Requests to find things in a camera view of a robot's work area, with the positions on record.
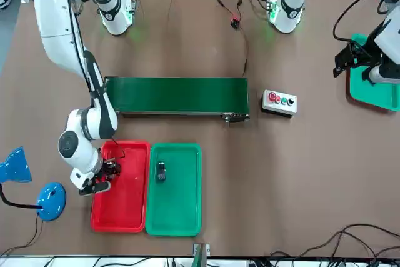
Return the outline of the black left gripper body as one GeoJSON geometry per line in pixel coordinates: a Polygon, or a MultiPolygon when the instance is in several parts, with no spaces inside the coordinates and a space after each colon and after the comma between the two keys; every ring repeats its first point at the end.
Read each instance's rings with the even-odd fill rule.
{"type": "Polygon", "coordinates": [[[357,58],[358,63],[365,67],[362,75],[369,75],[374,67],[379,67],[383,63],[383,53],[374,41],[377,36],[377,34],[356,35],[356,42],[362,46],[357,58]]]}

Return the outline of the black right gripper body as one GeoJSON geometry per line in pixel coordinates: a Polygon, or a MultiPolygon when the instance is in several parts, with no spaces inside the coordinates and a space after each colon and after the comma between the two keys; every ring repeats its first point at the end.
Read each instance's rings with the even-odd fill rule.
{"type": "Polygon", "coordinates": [[[109,175],[108,175],[109,167],[110,167],[110,164],[107,162],[102,164],[99,172],[95,175],[95,183],[96,184],[109,181],[109,175]]]}

